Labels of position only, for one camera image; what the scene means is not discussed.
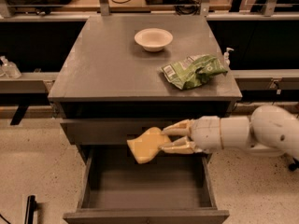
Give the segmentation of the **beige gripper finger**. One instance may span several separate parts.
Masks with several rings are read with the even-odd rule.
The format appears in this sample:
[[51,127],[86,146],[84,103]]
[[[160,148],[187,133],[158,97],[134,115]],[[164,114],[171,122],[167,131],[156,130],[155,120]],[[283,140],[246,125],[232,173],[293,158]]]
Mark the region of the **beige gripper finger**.
[[190,136],[192,133],[192,125],[193,125],[192,119],[185,119],[173,125],[163,128],[162,134]]
[[184,136],[174,142],[159,146],[159,149],[165,153],[188,155],[196,151],[196,144],[188,136]]

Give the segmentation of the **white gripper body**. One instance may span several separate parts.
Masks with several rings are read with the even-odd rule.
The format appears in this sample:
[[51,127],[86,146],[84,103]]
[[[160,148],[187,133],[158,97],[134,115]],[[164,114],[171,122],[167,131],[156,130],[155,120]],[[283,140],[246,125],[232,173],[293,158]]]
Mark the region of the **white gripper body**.
[[197,152],[212,153],[221,149],[221,119],[216,116],[195,119],[191,126],[191,139]]

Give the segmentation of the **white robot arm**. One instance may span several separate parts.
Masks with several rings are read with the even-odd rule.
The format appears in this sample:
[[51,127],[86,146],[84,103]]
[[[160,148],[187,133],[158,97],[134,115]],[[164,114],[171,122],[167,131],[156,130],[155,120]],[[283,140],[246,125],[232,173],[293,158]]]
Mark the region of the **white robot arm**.
[[166,153],[210,154],[239,149],[265,157],[287,154],[299,161],[299,119],[276,105],[261,105],[249,117],[185,119],[164,128],[163,134],[178,138],[160,146]]

